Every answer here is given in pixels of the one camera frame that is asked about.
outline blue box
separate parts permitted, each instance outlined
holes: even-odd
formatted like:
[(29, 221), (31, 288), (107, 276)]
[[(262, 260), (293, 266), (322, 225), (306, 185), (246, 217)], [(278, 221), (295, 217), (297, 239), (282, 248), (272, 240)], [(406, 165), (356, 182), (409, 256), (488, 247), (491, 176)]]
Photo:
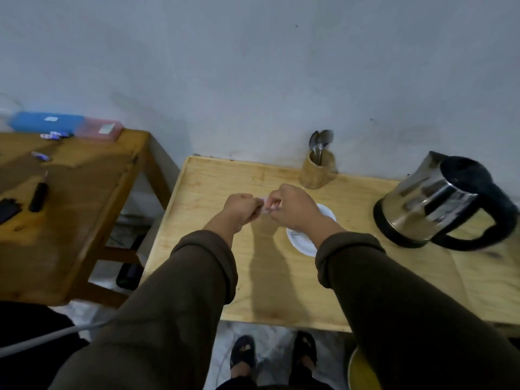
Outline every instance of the blue box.
[(15, 131), (39, 132), (49, 134), (51, 131), (65, 131), (73, 134), (85, 121), (84, 116), (62, 115), (47, 112), (19, 112), (11, 117), (9, 124)]

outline wooden table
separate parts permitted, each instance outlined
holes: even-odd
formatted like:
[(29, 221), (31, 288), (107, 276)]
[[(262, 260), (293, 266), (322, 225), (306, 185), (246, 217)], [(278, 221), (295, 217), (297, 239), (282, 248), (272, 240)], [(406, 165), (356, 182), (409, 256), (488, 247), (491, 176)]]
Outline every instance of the wooden table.
[[(179, 239), (201, 229), (237, 192), (265, 197), (281, 183), (299, 186), (298, 171), (272, 165), (189, 157), (181, 170), (143, 279), (170, 255)], [(480, 252), (462, 253), (427, 244), (404, 249), (388, 241), (372, 217), (374, 203), (396, 181), (338, 175), (318, 190), (308, 190), (329, 207), (347, 230), (375, 235), (388, 255), (453, 297), (481, 318), (520, 324), (518, 236)], [(478, 214), (459, 233), (477, 235), (489, 218)], [(285, 228), (263, 216), (242, 228), (233, 241), (239, 274), (235, 300), (222, 319), (350, 331), (331, 290), (317, 279), (314, 259), (299, 253)]]
[[(88, 278), (99, 259), (139, 262), (135, 252), (105, 243), (140, 170), (166, 207), (170, 192), (148, 141), (148, 132), (136, 130), (123, 130), (116, 142), (0, 134), (0, 199), (23, 204), (0, 225), (0, 300), (55, 306), (78, 298), (112, 307), (126, 300)], [(27, 207), (46, 170), (48, 197), (41, 212), (31, 213)]]

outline dark cloth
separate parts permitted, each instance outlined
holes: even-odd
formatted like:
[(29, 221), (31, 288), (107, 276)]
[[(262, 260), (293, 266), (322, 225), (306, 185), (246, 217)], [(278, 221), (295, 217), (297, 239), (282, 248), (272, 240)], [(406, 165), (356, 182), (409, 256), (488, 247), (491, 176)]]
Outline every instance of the dark cloth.
[[(386, 256), (373, 236), (329, 237), (316, 267), (383, 388), (520, 388), (520, 354), (507, 339)], [(237, 281), (222, 238), (185, 236), (50, 388), (202, 389)]]
[[(49, 334), (74, 323), (49, 307), (0, 301), (2, 330), (0, 347)], [(63, 363), (77, 350), (88, 345), (76, 334), (69, 334), (43, 345), (0, 359), (0, 389), (45, 390)]]
[[(313, 373), (309, 368), (303, 365), (296, 365), (289, 377), (289, 386), (292, 388), (301, 388), (304, 390), (332, 390), (328, 384), (320, 382), (313, 378)], [(250, 377), (238, 376), (225, 381), (217, 387), (216, 390), (253, 390), (256, 389), (256, 383)]]

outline foot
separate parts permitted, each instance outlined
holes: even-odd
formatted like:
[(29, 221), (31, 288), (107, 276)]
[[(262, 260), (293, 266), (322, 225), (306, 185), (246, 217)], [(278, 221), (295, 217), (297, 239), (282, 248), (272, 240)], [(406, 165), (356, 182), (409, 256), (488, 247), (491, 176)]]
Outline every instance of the foot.
[(312, 335), (305, 331), (298, 331), (294, 341), (292, 365), (298, 364), (309, 368), (310, 371), (316, 369), (317, 352), (316, 342)]
[(255, 368), (255, 341), (250, 335), (237, 339), (231, 349), (231, 377), (250, 376)]

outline kettle base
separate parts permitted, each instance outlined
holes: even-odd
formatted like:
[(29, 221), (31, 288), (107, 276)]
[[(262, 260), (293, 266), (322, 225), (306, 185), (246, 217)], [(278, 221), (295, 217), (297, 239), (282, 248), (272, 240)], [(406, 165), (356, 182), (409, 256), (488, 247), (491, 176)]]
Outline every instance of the kettle base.
[(399, 231), (392, 227), (383, 214), (382, 202), (383, 199), (380, 199), (377, 203), (375, 203), (373, 211), (375, 224), (378, 226), (380, 231), (393, 243), (402, 246), (403, 248), (415, 249), (425, 246), (428, 241), (414, 241), (406, 236), (403, 236), (401, 233), (399, 233)]

